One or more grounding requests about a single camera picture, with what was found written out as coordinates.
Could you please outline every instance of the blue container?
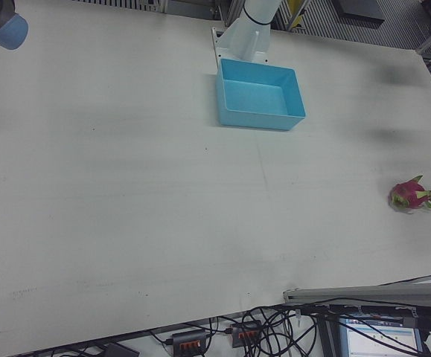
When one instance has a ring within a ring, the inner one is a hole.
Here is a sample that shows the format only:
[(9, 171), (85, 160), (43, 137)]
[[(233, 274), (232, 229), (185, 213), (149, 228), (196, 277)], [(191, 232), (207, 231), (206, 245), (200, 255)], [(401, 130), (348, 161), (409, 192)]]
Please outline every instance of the blue container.
[(222, 125), (290, 130), (306, 114), (294, 70), (221, 59), (217, 102)]

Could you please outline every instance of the dragon fruit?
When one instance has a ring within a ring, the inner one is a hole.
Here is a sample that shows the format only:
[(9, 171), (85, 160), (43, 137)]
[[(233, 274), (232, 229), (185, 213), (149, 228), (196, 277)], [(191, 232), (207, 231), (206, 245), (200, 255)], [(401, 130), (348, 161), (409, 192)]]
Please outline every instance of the dragon fruit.
[(431, 208), (431, 190), (425, 190), (418, 182), (422, 175), (412, 180), (396, 184), (392, 188), (389, 199), (394, 207), (402, 209), (420, 208), (423, 205)]

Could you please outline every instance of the monitor screen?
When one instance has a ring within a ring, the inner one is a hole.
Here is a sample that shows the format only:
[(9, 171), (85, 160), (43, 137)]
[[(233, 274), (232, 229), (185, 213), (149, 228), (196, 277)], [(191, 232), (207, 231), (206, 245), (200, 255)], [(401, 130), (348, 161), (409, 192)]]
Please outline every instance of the monitor screen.
[[(376, 321), (376, 320), (364, 320), (369, 325), (378, 329), (385, 335), (399, 341), (402, 344), (413, 347), (419, 351), (421, 349), (420, 335), (417, 329), (411, 329), (404, 327), (399, 320), (392, 319), (391, 321)], [(402, 350), (408, 350), (407, 347), (401, 346), (394, 341), (386, 338), (380, 333), (374, 331), (371, 327), (366, 326), (362, 321), (356, 320), (355, 318), (340, 319), (340, 322), (353, 327), (372, 338), (391, 344), (401, 348)], [(346, 327), (340, 327), (340, 338), (341, 338), (341, 356), (342, 357), (399, 357), (409, 356), (406, 353), (398, 352), (387, 346), (372, 341), (359, 333), (348, 329)]]

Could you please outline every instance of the computer monitor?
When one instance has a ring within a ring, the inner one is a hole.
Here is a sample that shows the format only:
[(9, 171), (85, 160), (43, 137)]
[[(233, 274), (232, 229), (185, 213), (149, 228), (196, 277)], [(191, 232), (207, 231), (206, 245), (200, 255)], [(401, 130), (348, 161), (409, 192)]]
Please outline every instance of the computer monitor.
[[(422, 351), (422, 343), (420, 335), (417, 329), (412, 329), (409, 327), (404, 327), (402, 321), (399, 320), (389, 320), (379, 321), (379, 320), (363, 320), (367, 324), (373, 326), (378, 331), (381, 331), (384, 335), (393, 338), (394, 340), (415, 348), (418, 351)], [(397, 344), (393, 340), (387, 338), (386, 336), (375, 331), (371, 327), (364, 324), (361, 320), (356, 318), (342, 318), (340, 322), (344, 323), (349, 327), (364, 332), (366, 335), (372, 338), (384, 342), (386, 344), (391, 344), (401, 348), (402, 350), (409, 350), (409, 348)], [(409, 356), (406, 353), (393, 350), (387, 346), (384, 346), (376, 341), (372, 341), (356, 331), (349, 329), (347, 327), (341, 326), (339, 328), (339, 337), (341, 340), (341, 356), (342, 357), (401, 357)]]
[(384, 335), (399, 341), (402, 344), (422, 351), (422, 342), (417, 329), (405, 327), (402, 318), (390, 317), (368, 317), (352, 316), (352, 318), (340, 318), (339, 322), (353, 329), (371, 336), (379, 342), (372, 341), (356, 331), (337, 323), (321, 323), (319, 331), (323, 353), (325, 357), (404, 357), (409, 356), (383, 346), (380, 342), (396, 346), (402, 350), (410, 350), (395, 341), (383, 336), (371, 327), (364, 324), (361, 319), (375, 329), (381, 331)]

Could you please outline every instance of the table surface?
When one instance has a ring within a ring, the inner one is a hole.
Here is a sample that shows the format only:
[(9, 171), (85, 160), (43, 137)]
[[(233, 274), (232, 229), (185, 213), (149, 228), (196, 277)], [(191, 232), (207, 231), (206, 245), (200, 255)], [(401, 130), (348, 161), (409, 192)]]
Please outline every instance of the table surface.
[(431, 274), (431, 76), (414, 51), (272, 33), (307, 117), (221, 127), (211, 27), (21, 0), (0, 48), (0, 356)]

